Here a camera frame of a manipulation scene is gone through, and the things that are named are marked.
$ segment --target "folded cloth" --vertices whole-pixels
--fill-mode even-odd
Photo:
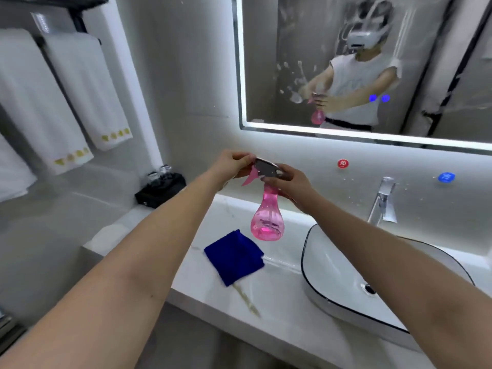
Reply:
[[[260,248],[239,229],[205,248],[205,254],[225,286],[263,268]]]
[[[0,202],[27,194],[35,181],[36,176],[0,135]]]
[[[0,30],[0,105],[56,175],[94,156],[34,39]]]
[[[86,33],[44,36],[44,50],[94,145],[109,150],[132,134],[98,39]]]

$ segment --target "white t-shirt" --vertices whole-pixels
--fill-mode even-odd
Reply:
[[[398,79],[402,78],[402,62],[390,55],[379,54],[370,61],[360,62],[355,54],[340,55],[331,61],[335,75],[328,94],[333,97],[347,96],[350,93],[371,85],[379,75],[389,67],[397,69]],[[395,82],[389,89],[398,85]],[[381,96],[374,102],[356,106],[339,112],[328,112],[325,115],[331,119],[347,121],[351,124],[377,125],[377,110]]]

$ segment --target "black shelf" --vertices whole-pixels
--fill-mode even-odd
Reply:
[[[37,5],[59,6],[76,11],[83,11],[105,4],[108,0],[0,0],[14,1]]]

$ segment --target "left hand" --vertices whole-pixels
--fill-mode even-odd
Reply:
[[[316,108],[324,112],[338,112],[345,110],[344,101],[340,97],[332,97],[328,95],[315,95],[313,99],[316,103]]]
[[[249,152],[224,150],[207,173],[222,189],[227,181],[248,176],[255,160],[256,155]]]

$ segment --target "sink basin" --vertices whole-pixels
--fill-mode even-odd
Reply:
[[[467,271],[451,255],[423,242],[404,240],[474,285]],[[366,284],[319,225],[314,225],[307,235],[301,268],[307,296],[323,311],[387,341],[421,350],[397,316]]]

